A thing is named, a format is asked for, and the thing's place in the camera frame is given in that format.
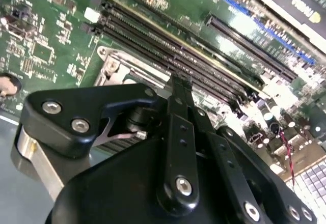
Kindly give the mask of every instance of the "screw head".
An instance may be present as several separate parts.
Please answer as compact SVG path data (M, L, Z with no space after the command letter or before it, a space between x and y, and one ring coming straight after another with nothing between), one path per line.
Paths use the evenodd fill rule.
M312 215L305 207L302 207L302 212L309 221L312 221Z
M192 185L190 184L190 182L183 178L183 177L179 177L176 180L176 185L177 185L177 189L180 191L180 193L182 193L185 196L189 196L190 194L192 194Z
M152 91L151 89L149 89L149 88L147 88L147 89L145 90L145 93L146 93L148 96L150 96L150 97L153 97L153 96L154 96L153 91Z
M288 206L288 208L289 208L289 211L290 211L290 214L292 215L292 217L294 218L294 219L296 219L296 220L300 220L300 215L299 215L299 213L297 212L297 210L296 209L294 209L292 206Z
M102 48L101 50L100 50L100 52L99 52L101 55L106 55L106 51L105 51L105 49L104 48Z
M54 102L54 101L44 102L42 104L42 109L46 113L51 114L51 115L56 115L56 114L60 113L62 110L61 106L57 102Z
M226 133L227 133L229 136L233 136L233 132L232 132L230 129L226 129Z
M250 216L250 218L254 221L259 221L260 214L257 208L249 202L245 202L244 205L244 209L246 210L248 216Z
M83 119L75 119L71 122L71 127L74 131L85 133L90 129L90 125Z
M180 98L176 98L175 101L176 101L178 104L182 105L182 101L181 101Z
M203 112L200 108L198 109L198 114L200 114L201 116L205 116L205 112Z

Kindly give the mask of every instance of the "red and black wire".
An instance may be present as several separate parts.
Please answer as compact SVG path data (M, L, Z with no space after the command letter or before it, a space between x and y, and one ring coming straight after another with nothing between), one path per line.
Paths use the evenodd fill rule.
M291 176L292 176L292 184L294 187L294 169L293 169L293 162L292 162L292 155L291 155L291 152L293 151L293 146L286 139L283 131L280 131L280 139L282 140L282 142L287 150L287 156L289 158L289 164L290 164L290 170L291 170Z

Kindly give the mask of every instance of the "label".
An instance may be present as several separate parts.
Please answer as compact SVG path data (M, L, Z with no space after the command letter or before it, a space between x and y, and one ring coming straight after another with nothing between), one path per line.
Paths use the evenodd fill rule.
M321 21L320 14L314 9L312 9L303 0L287 0L287 1L290 1L291 4L300 12L302 12L312 23L319 23Z

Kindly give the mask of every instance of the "white grid pattern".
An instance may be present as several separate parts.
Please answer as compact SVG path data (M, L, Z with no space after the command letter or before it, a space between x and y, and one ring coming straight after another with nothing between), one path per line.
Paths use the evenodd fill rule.
M292 189L292 181L286 185ZM326 160L295 178L294 192L316 215L318 224L326 223Z

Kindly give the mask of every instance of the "motherboard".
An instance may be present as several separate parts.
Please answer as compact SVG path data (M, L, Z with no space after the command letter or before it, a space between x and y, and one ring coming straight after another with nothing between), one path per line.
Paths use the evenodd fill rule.
M135 82L167 97L177 73L215 128L276 155L280 136L326 140L325 52L262 0L0 0L0 106Z

